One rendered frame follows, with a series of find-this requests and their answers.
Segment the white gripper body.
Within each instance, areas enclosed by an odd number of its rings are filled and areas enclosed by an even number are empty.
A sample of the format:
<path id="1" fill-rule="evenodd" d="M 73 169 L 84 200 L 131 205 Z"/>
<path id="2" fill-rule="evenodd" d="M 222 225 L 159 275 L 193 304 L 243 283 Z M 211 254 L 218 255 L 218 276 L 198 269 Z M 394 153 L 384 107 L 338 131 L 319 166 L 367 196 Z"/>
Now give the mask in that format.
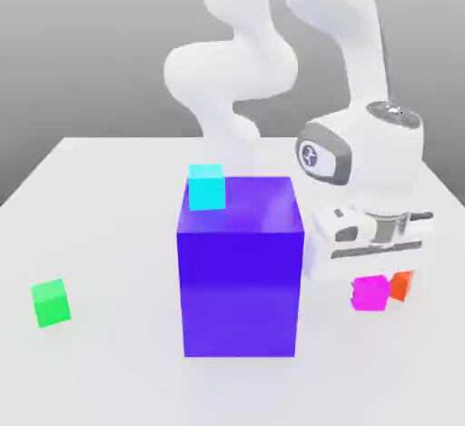
<path id="1" fill-rule="evenodd" d="M 341 249 L 309 242 L 304 249 L 303 274 L 313 282 L 349 282 L 374 275 L 391 278 L 396 272 L 418 269 L 423 258 L 423 241 Z"/>

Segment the small magenta cube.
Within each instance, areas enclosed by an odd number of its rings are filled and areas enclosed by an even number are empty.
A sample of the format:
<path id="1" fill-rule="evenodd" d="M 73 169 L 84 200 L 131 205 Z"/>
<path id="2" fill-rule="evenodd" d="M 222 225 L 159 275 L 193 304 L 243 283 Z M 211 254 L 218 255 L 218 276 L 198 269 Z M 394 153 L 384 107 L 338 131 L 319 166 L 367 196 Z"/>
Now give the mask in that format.
<path id="1" fill-rule="evenodd" d="M 384 275 L 355 278 L 351 305 L 356 311 L 383 312 L 391 293 L 391 284 Z"/>

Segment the small orange cube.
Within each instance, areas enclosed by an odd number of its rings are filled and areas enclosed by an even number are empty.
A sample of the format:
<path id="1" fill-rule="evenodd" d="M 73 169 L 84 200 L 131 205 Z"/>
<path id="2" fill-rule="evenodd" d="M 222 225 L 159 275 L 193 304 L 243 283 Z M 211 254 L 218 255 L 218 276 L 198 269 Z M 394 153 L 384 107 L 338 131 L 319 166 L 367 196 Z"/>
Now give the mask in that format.
<path id="1" fill-rule="evenodd" d="M 404 302 L 410 292 L 414 271 L 396 272 L 390 280 L 390 298 L 399 302 Z"/>

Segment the small cyan cube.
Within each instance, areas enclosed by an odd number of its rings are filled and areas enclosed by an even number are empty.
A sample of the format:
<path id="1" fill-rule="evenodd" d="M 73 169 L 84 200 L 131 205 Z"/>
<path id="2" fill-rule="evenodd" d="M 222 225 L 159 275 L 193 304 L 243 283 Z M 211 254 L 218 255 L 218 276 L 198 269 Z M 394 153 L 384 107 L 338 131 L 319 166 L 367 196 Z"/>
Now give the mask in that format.
<path id="1" fill-rule="evenodd" d="M 226 207 L 225 177 L 221 164 L 190 164 L 188 187 L 191 211 L 221 210 Z"/>

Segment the small green cube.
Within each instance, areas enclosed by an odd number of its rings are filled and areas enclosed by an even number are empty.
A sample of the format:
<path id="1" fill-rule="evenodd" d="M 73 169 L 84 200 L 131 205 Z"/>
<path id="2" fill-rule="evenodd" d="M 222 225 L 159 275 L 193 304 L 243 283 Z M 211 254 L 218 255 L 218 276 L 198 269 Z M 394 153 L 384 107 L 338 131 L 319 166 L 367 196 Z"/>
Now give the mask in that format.
<path id="1" fill-rule="evenodd" d="M 33 285 L 31 296 L 38 326 L 41 329 L 71 320 L 69 301 L 62 279 Z"/>

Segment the large blue box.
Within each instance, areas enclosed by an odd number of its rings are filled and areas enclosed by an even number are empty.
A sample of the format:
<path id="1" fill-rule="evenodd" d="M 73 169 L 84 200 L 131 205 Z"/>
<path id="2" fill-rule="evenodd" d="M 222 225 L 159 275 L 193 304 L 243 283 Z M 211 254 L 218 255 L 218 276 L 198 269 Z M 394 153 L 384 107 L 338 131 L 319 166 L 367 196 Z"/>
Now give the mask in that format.
<path id="1" fill-rule="evenodd" d="M 305 231 L 292 180 L 228 177 L 226 206 L 193 211 L 176 240 L 187 357 L 295 354 Z"/>

